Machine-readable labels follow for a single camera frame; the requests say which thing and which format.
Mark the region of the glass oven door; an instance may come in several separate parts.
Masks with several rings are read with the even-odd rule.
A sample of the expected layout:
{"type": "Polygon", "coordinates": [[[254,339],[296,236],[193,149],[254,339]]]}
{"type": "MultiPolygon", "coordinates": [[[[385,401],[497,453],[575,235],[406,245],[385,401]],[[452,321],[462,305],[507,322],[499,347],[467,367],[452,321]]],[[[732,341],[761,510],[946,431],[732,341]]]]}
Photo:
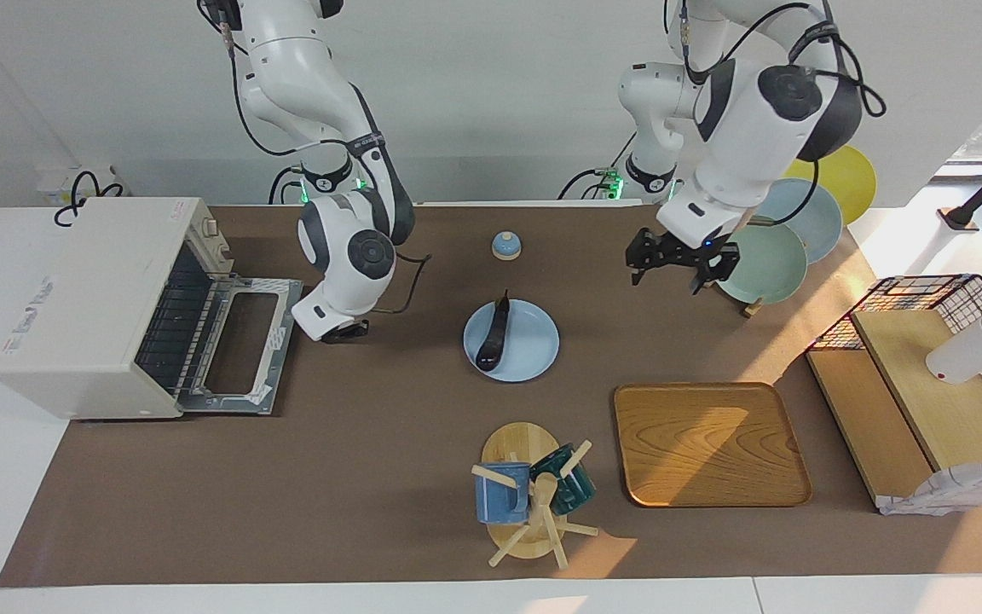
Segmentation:
{"type": "Polygon", "coordinates": [[[300,299],[303,283],[273,277],[214,277],[196,322],[186,362],[171,393],[176,408],[183,414],[249,414],[270,415],[277,397],[278,382],[283,374],[290,338],[295,331],[292,307],[300,299]],[[214,356],[227,327],[234,300],[241,294],[275,297],[274,314],[270,316],[268,334],[258,353],[258,365],[249,392],[215,393],[205,383],[214,356]]]}

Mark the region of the light blue plate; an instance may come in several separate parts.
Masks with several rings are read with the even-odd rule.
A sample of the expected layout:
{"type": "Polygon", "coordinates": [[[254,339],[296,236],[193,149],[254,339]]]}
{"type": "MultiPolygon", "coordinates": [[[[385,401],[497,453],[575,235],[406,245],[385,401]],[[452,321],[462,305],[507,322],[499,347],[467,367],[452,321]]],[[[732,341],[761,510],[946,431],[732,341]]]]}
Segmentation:
{"type": "MultiPolygon", "coordinates": [[[[813,187],[811,180],[798,177],[783,178],[771,185],[767,198],[757,207],[756,217],[769,220],[787,220],[801,205],[813,187]]],[[[784,226],[791,229],[802,241],[808,264],[814,264],[827,257],[840,240],[843,218],[840,206],[833,195],[824,187],[817,186],[803,209],[784,226]]]]}
{"type": "MultiPolygon", "coordinates": [[[[472,312],[463,334],[464,353],[475,365],[478,351],[494,321],[495,304],[487,303],[472,312]]],[[[541,376],[555,361],[560,350],[556,322],[537,304],[518,298],[510,300],[504,350],[498,366],[477,373],[501,382],[526,382],[541,376]]]]}

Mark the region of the dark purple eggplant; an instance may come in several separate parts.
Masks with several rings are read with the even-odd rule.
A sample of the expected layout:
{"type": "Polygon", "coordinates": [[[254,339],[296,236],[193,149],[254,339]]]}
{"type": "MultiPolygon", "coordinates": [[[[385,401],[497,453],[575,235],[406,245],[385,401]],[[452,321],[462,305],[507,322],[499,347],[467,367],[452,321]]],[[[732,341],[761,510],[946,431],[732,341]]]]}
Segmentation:
{"type": "Polygon", "coordinates": [[[475,364],[481,372],[490,373],[501,362],[505,352],[505,338],[510,312],[511,299],[508,296],[508,291],[505,290],[502,296],[496,300],[491,325],[488,327],[486,338],[484,338],[477,352],[475,364]]]}

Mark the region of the cream toaster oven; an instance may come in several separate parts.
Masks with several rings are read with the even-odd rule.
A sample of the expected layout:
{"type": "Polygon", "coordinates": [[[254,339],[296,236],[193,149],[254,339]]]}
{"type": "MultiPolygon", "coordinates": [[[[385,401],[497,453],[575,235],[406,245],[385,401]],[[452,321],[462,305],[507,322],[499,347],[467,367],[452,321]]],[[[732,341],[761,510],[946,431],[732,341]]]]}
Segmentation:
{"type": "Polygon", "coordinates": [[[183,242],[230,275],[195,197],[92,198],[0,350],[0,382],[63,420],[176,419],[174,397],[134,364],[183,242]]]}

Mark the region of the pale green plate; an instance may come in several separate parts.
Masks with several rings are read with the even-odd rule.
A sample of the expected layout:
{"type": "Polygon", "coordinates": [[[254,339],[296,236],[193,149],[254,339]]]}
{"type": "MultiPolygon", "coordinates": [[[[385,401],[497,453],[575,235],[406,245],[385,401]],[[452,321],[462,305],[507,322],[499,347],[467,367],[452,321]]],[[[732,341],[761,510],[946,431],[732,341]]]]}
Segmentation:
{"type": "Polygon", "coordinates": [[[731,241],[739,247],[739,264],[728,280],[717,285],[735,300],[745,304],[783,302],[806,279],[806,249],[788,227],[748,225],[734,233],[731,241]]]}

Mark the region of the brown table mat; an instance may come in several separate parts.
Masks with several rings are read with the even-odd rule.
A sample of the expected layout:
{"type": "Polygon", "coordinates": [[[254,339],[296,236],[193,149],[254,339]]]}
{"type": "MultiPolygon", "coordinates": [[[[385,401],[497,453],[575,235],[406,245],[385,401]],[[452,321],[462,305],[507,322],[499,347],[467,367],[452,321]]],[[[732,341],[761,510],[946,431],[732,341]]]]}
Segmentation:
{"type": "Polygon", "coordinates": [[[422,207],[405,252],[431,253],[405,314],[350,345],[299,337],[266,417],[73,422],[0,572],[0,587],[211,582],[444,582],[555,576],[508,559],[476,521],[471,464],[533,422],[592,442],[597,494],[564,540],[570,578],[979,574],[982,508],[881,516],[803,350],[868,290],[846,237],[792,299],[747,319],[689,269],[632,287],[624,249],[650,207],[422,207]],[[499,232],[521,256],[496,259],[499,232]],[[477,373],[472,312],[537,304],[558,329],[538,378],[477,373]],[[759,381],[794,424],[813,497],[790,508],[643,509],[622,486],[612,394],[633,382],[759,381]]]}

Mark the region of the rectangular wooden tray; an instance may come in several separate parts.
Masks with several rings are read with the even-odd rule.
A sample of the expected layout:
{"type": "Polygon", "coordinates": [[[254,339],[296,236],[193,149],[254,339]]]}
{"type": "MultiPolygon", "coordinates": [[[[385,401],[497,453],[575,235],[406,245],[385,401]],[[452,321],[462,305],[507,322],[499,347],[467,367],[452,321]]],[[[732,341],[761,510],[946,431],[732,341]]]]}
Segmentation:
{"type": "Polygon", "coordinates": [[[787,508],[813,486],[766,382],[644,382],[612,394],[628,500],[639,507],[787,508]]]}

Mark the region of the yellow plate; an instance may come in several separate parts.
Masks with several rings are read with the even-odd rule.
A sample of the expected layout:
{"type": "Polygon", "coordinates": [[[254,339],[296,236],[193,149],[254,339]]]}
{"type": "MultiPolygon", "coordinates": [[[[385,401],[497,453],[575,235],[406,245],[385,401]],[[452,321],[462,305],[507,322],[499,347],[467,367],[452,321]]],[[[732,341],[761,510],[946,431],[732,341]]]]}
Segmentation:
{"type": "Polygon", "coordinates": [[[876,190],[874,166],[868,157],[850,144],[843,145],[817,162],[814,195],[829,191],[839,206],[841,227],[857,221],[869,209],[876,190]]]}

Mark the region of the wooden mug tree stand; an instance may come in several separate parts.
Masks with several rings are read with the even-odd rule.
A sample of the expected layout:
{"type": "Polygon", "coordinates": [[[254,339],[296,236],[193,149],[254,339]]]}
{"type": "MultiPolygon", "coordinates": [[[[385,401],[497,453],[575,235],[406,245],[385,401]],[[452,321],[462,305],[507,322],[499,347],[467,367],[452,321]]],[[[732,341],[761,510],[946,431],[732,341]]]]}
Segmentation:
{"type": "MultiPolygon", "coordinates": [[[[476,464],[518,461],[532,466],[560,446],[549,431],[537,424],[508,423],[488,437],[481,451],[481,459],[476,464]]],[[[580,464],[591,447],[589,442],[582,443],[561,470],[561,477],[565,478],[580,464]]],[[[531,482],[529,477],[529,520],[523,524],[483,524],[496,546],[488,566],[499,566],[507,557],[540,559],[552,554],[558,569],[565,571],[569,568],[569,560],[563,547],[563,537],[566,534],[599,536],[600,529],[572,522],[568,514],[558,516],[552,512],[550,504],[556,490],[557,479],[550,473],[538,475],[535,482],[531,482]]]]}

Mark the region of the dark green mug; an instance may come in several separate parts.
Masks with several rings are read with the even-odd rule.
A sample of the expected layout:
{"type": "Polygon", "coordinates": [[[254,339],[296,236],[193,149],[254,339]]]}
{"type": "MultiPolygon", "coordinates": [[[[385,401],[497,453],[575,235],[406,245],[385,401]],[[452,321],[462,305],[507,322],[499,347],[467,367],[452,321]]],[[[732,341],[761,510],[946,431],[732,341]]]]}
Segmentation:
{"type": "Polygon", "coordinates": [[[575,447],[572,443],[562,444],[549,455],[535,462],[529,469],[531,482],[535,482],[538,475],[542,473],[550,473],[557,479],[557,490],[552,497],[550,509],[558,516],[577,512],[596,494],[596,486],[581,464],[577,464],[565,478],[561,477],[560,472],[572,458],[574,451],[575,447]]]}

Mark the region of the blue mug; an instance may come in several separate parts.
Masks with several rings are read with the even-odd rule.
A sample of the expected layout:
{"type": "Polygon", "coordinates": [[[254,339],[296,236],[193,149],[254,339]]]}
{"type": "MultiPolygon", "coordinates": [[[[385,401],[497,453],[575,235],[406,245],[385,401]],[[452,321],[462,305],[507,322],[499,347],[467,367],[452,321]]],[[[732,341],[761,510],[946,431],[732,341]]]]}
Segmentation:
{"type": "Polygon", "coordinates": [[[523,524],[529,520],[530,464],[475,464],[476,514],[483,524],[523,524]]]}

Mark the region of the wooden stepped shelf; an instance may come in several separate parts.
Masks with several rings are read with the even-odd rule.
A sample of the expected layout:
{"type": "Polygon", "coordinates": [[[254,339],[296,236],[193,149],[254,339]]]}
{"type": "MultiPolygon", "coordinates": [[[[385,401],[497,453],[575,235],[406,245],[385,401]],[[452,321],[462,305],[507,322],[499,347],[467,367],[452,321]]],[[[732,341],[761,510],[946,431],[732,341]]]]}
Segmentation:
{"type": "Polygon", "coordinates": [[[806,359],[873,504],[981,463],[982,379],[952,385],[925,366],[952,335],[938,312],[857,311],[851,320],[864,350],[807,350],[806,359]]]}

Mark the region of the white tumbler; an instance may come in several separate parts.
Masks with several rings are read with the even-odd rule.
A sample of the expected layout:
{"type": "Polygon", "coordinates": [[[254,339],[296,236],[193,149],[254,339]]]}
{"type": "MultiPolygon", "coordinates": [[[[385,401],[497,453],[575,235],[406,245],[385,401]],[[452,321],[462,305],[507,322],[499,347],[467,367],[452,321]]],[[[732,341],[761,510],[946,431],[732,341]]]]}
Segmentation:
{"type": "Polygon", "coordinates": [[[952,335],[925,357],[928,372],[959,385],[982,374],[982,318],[952,335]]]}

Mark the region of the white marbled panel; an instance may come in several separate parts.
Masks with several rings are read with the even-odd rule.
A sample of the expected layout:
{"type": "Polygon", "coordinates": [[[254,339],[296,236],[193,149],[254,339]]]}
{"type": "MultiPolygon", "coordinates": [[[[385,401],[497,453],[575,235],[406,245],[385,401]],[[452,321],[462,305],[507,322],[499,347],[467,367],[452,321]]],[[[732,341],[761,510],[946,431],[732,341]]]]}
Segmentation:
{"type": "Polygon", "coordinates": [[[878,513],[927,514],[969,512],[982,507],[982,462],[958,464],[935,472],[909,496],[877,496],[878,513]]]}

